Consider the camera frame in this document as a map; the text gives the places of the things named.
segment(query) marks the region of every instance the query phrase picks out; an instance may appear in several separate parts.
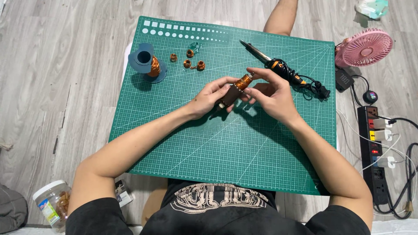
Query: small copper coil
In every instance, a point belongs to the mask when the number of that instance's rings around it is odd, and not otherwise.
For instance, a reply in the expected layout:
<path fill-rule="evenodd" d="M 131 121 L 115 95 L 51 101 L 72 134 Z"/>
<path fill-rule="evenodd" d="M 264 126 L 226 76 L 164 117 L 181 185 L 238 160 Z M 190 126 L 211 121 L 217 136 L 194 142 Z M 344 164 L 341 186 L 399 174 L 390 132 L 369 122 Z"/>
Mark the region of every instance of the small copper coil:
<path fill-rule="evenodd" d="M 238 80 L 235 85 L 240 89 L 244 90 L 252 82 L 252 79 L 246 74 L 240 80 Z"/>
<path fill-rule="evenodd" d="M 171 60 L 171 62 L 176 62 L 177 61 L 177 55 L 176 54 L 171 54 L 170 55 L 170 60 Z"/>
<path fill-rule="evenodd" d="M 205 69 L 205 62 L 203 62 L 203 61 L 199 61 L 199 62 L 197 62 L 197 70 L 203 70 L 203 69 Z"/>
<path fill-rule="evenodd" d="M 187 52 L 186 52 L 186 56 L 187 56 L 187 58 L 191 58 L 191 57 L 193 57 L 194 56 L 194 52 L 193 52 L 193 50 L 187 50 Z"/>
<path fill-rule="evenodd" d="M 190 62 L 190 60 L 185 60 L 184 62 L 183 62 L 183 66 L 187 69 L 187 68 L 189 68 L 190 67 L 190 65 L 191 65 L 191 62 Z"/>
<path fill-rule="evenodd" d="M 157 57 L 153 56 L 151 62 L 151 71 L 147 73 L 150 77 L 156 77 L 160 74 L 160 63 L 158 63 Z"/>

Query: fan grille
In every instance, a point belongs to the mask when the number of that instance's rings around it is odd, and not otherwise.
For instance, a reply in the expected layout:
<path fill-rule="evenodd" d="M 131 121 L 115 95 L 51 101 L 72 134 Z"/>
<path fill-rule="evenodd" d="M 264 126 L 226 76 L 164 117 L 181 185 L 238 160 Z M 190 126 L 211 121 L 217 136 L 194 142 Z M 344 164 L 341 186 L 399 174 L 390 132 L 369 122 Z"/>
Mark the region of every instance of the fan grille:
<path fill-rule="evenodd" d="M 348 39 L 342 59 L 350 66 L 366 66 L 383 59 L 392 46 L 392 39 L 386 32 L 367 29 Z"/>

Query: pink desk fan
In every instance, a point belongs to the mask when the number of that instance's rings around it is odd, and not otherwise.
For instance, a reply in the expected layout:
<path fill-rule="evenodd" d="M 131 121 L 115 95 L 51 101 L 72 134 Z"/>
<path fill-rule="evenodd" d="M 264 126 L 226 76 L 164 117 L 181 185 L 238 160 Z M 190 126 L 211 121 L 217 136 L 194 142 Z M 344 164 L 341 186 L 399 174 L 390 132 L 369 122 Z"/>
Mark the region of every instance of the pink desk fan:
<path fill-rule="evenodd" d="M 344 41 L 335 48 L 335 65 L 362 67 L 374 64 L 389 54 L 393 41 L 389 34 L 368 28 Z"/>

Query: black t-shirt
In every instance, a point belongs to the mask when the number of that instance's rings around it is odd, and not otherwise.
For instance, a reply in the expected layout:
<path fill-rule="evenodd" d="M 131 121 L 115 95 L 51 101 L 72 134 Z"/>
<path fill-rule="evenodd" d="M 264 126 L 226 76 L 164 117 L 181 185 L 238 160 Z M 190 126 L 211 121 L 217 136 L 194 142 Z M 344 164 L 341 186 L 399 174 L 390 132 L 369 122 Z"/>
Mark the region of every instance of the black t-shirt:
<path fill-rule="evenodd" d="M 306 225 L 279 215 L 269 191 L 233 184 L 170 184 L 161 209 L 141 234 L 301 234 L 369 235 L 351 210 L 329 206 Z M 132 234 L 114 198 L 101 198 L 77 208 L 66 222 L 66 235 Z"/>

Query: person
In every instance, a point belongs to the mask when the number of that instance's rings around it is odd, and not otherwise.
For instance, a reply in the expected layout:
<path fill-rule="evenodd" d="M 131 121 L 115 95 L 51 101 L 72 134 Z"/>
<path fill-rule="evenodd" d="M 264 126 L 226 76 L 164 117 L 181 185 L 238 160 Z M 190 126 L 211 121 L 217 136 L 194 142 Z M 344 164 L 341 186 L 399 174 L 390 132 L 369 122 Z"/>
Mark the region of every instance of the person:
<path fill-rule="evenodd" d="M 297 0 L 280 0 L 265 31 L 289 35 L 296 7 Z M 277 21 L 286 24 L 277 26 Z M 303 225 L 279 215 L 275 192 L 169 179 L 161 209 L 141 234 L 370 234 L 372 196 L 359 172 L 299 115 L 286 80 L 269 69 L 247 71 L 268 83 L 246 88 L 242 100 L 257 101 L 293 133 L 331 194 L 329 206 Z M 222 77 L 206 84 L 185 106 L 124 133 L 83 160 L 72 185 L 66 234 L 132 234 L 115 198 L 115 178 L 176 128 L 212 110 L 237 80 Z"/>

